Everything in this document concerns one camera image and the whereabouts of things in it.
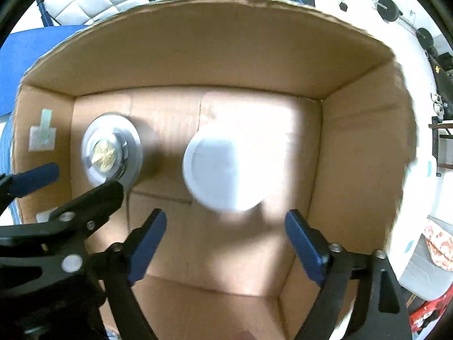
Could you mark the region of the silver tin gold lid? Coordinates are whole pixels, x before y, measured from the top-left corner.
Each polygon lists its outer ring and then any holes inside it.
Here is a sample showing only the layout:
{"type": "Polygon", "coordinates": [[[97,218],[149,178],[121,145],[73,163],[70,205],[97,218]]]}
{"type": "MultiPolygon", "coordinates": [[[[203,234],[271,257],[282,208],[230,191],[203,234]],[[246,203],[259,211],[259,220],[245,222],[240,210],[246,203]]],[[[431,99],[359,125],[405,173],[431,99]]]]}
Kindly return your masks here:
{"type": "Polygon", "coordinates": [[[102,114],[84,132],[81,162],[93,186],[113,180],[130,190],[139,178],[143,160],[140,136],[130,118],[102,114]]]}

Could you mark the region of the blue foam mat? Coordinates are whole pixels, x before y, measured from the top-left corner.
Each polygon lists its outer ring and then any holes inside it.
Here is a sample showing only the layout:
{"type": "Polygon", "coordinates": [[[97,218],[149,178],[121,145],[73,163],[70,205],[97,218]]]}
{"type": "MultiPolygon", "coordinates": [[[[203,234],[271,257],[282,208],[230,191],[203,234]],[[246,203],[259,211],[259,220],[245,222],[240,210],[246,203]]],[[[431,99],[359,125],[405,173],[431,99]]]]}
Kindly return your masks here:
{"type": "Polygon", "coordinates": [[[11,33],[1,47],[1,116],[12,113],[23,74],[53,47],[86,28],[86,25],[62,25],[34,28],[11,33]]]}

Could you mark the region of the open cardboard box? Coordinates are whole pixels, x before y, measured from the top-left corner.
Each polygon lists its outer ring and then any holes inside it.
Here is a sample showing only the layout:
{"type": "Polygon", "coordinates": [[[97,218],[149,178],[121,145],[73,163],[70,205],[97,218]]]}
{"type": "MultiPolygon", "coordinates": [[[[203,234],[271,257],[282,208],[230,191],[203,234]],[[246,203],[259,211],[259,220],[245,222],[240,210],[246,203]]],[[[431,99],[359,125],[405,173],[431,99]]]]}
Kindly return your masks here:
{"type": "Polygon", "coordinates": [[[82,139],[103,114],[151,133],[127,199],[89,241],[124,239],[156,208],[167,229],[138,300],[161,339],[293,339],[318,294],[285,234],[297,209],[330,242],[396,243],[415,156],[393,51],[332,15],[273,0],[172,0],[79,31],[24,74],[12,169],[57,182],[19,201],[33,223],[91,188],[82,139]]]}

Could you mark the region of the grey padded chair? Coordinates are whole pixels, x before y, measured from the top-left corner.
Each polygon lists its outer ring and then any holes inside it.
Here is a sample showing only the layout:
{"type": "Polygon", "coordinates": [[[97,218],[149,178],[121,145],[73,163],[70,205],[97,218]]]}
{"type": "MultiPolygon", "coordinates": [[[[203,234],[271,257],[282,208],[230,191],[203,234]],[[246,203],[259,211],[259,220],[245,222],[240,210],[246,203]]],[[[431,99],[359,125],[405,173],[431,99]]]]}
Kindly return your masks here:
{"type": "Polygon", "coordinates": [[[452,284],[452,272],[434,264],[423,235],[418,239],[404,238],[403,253],[409,261],[399,279],[400,285],[425,301],[441,297],[452,284]]]}

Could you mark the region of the white round jar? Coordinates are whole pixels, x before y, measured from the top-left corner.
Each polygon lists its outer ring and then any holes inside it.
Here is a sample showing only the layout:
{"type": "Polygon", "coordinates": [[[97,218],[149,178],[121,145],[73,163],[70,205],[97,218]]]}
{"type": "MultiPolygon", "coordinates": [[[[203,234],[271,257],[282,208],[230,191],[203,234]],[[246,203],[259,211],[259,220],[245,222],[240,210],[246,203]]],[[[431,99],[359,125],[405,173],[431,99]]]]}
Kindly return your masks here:
{"type": "Polygon", "coordinates": [[[279,181],[277,144],[276,131],[262,122],[203,124],[183,155],[184,182],[209,210],[251,210],[279,181]]]}

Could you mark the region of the red plastic bag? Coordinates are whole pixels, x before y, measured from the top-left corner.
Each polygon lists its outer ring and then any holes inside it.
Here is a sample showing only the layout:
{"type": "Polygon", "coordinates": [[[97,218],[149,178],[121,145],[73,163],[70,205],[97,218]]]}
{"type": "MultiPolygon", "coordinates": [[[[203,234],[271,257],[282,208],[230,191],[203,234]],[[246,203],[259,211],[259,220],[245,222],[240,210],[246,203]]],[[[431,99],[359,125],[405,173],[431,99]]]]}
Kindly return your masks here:
{"type": "Polygon", "coordinates": [[[451,301],[452,289],[449,289],[441,297],[424,302],[419,309],[409,315],[411,332],[420,333],[431,322],[441,318],[451,301]]]}

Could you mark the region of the orange white patterned cloth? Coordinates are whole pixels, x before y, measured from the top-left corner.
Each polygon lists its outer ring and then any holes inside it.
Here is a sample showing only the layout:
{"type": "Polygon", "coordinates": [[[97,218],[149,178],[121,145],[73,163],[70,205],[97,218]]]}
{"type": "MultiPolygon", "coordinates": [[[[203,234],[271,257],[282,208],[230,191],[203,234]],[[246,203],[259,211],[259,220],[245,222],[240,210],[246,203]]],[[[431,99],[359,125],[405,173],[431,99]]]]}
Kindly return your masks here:
{"type": "Polygon", "coordinates": [[[452,234],[427,219],[422,231],[432,262],[443,270],[453,271],[452,234]]]}

